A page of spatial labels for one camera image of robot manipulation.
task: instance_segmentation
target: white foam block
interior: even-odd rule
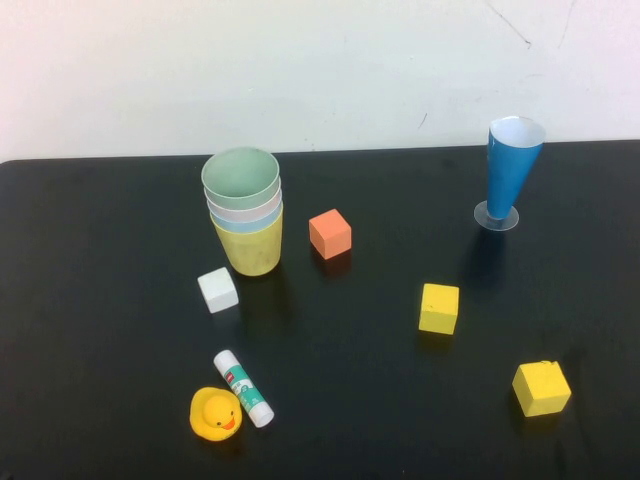
[[[238,304],[238,292],[225,267],[198,278],[209,312],[215,313]]]

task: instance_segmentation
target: glue stick cap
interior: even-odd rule
[[[240,362],[238,362],[236,356],[231,353],[231,350],[223,350],[213,358],[213,364],[218,372],[220,372],[220,375],[224,377],[230,368],[240,365]],[[266,426],[275,416],[275,413],[273,413],[273,410],[267,402],[260,402],[254,405],[248,413],[249,418],[258,428]]]
[[[218,369],[218,372],[220,372],[220,375],[224,377],[224,374],[227,373],[231,367],[240,365],[240,362],[238,362],[236,356],[231,353],[231,350],[223,350],[213,358],[213,364]]]

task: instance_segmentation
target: duck beak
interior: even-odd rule
[[[225,430],[231,430],[235,424],[236,424],[236,421],[234,420],[233,417],[231,417],[231,421],[226,425],[223,425],[222,428],[224,428]]]

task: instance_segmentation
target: white wall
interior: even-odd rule
[[[638,0],[0,0],[0,161],[479,144],[514,113],[551,141],[638,138],[639,19]]]

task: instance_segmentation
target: yellow cup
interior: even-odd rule
[[[257,277],[275,268],[282,246],[282,215],[266,228],[253,233],[233,233],[213,222],[231,266],[242,275]]]

